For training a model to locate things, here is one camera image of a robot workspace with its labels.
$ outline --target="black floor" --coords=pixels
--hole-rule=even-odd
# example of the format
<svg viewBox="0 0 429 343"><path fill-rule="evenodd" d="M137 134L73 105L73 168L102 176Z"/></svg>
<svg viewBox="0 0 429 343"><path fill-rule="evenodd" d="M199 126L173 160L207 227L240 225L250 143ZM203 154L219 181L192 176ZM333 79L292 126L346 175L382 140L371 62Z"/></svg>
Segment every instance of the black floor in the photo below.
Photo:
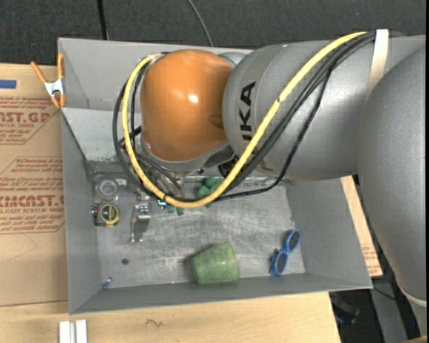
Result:
<svg viewBox="0 0 429 343"><path fill-rule="evenodd" d="M333 39L353 29L425 34L426 0L192 0L216 46L255 48ZM186 0L104 0L110 40L209 45ZM0 62L54 64L60 36L100 39L95 0L0 0ZM344 343L382 343L369 291L344 292L360 308Z"/></svg>

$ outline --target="white strap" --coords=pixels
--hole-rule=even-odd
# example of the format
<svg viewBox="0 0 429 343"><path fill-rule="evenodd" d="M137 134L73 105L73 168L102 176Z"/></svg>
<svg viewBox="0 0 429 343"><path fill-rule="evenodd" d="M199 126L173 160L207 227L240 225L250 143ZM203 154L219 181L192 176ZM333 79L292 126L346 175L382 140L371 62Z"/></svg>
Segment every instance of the white strap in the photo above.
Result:
<svg viewBox="0 0 429 343"><path fill-rule="evenodd" d="M370 67L370 76L367 86L367 101L373 88L381 80L385 73L386 60L388 58L389 31L387 29L377 29L375 43L373 45L372 66Z"/></svg>

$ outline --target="wooden table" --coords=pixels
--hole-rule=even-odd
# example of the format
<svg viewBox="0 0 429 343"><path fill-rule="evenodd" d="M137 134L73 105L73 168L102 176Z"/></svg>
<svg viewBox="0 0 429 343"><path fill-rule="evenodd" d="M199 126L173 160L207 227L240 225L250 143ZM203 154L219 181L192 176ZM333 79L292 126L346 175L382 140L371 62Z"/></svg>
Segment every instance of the wooden table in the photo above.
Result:
<svg viewBox="0 0 429 343"><path fill-rule="evenodd" d="M23 67L30 75L0 64L0 79ZM53 71L45 68L49 80ZM21 94L36 90L22 82ZM343 184L353 218L365 222L351 178ZM0 307L0 342L56 342L58 322L75 319L88 320L90 342L340 342L328 293L80 316L67 314L67 302Z"/></svg>

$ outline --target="orange clip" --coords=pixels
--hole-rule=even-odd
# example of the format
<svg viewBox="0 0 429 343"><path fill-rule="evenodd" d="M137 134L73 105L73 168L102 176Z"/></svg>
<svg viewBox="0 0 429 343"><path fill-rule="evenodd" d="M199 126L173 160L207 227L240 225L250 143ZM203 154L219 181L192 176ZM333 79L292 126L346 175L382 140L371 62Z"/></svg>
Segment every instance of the orange clip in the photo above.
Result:
<svg viewBox="0 0 429 343"><path fill-rule="evenodd" d="M64 55L59 54L57 56L57 74L58 79L54 83L47 82L46 78L44 77L43 73L41 72L40 68L35 62L31 62L30 66L35 71L35 74L38 76L39 81L46 87L46 90L48 91L48 94L51 96L52 104L56 108L64 107L65 106L65 93L64 93L64 83L62 82L62 79L65 79L65 73L64 73ZM54 93L58 91L60 93L59 102L57 102Z"/></svg>

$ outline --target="black cable on floor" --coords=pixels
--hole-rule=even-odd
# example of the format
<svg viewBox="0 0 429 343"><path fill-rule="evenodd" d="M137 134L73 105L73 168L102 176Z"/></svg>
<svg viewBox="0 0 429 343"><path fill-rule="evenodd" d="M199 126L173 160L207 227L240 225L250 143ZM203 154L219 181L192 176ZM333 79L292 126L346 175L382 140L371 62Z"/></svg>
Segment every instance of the black cable on floor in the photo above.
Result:
<svg viewBox="0 0 429 343"><path fill-rule="evenodd" d="M102 38L108 41L107 21L105 20L103 0L97 0L97 8L99 10L100 25L102 27Z"/></svg>

